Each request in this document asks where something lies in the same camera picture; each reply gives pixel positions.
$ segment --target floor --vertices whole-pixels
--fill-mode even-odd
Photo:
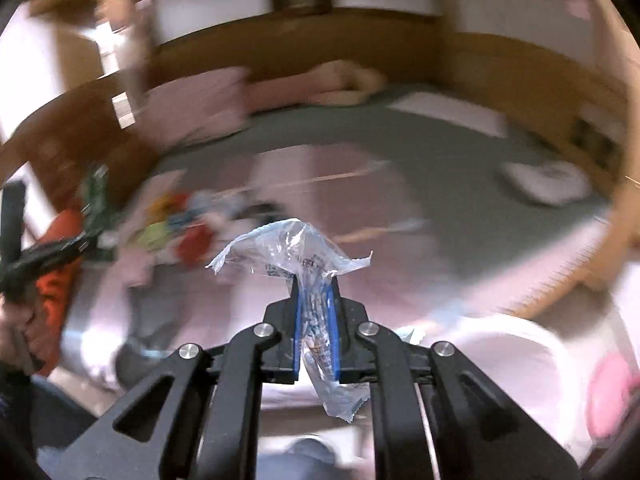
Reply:
[[[566,344],[583,389],[599,359],[608,352],[621,351],[635,365],[634,350],[623,319],[608,294],[595,294],[579,287],[534,321]],[[116,399],[111,392],[98,390],[87,380],[60,368],[54,371],[51,380],[96,415],[104,413]],[[370,449],[367,449],[370,443],[366,439],[369,428],[370,416],[366,409],[361,410],[353,425],[326,416],[321,407],[271,410],[261,415],[258,450],[279,452],[302,435],[315,435],[335,450],[338,464],[370,473]],[[582,462],[590,448],[591,439],[584,420],[580,420],[568,451]]]

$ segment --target metal bolt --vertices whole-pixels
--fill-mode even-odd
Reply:
[[[433,345],[433,351],[440,357],[450,357],[453,355],[453,352],[455,352],[455,348],[448,341],[438,341]]]
[[[254,326],[254,334],[258,337],[269,337],[273,334],[273,326],[269,323],[260,323]]]
[[[178,350],[178,354],[180,354],[180,357],[183,359],[193,359],[199,353],[200,348],[198,348],[198,345],[195,345],[193,343],[182,345]]]
[[[373,321],[365,321],[364,323],[360,323],[358,327],[358,332],[360,332],[362,335],[367,336],[376,335],[379,330],[380,327]]]

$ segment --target crumpled plastic packaging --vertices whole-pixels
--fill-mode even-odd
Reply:
[[[293,218],[237,237],[207,267],[218,273],[233,263],[258,274],[297,277],[302,362],[326,412],[351,422],[369,399],[369,385],[337,381],[340,349],[331,281],[370,262],[371,254],[350,259],[311,224]]]

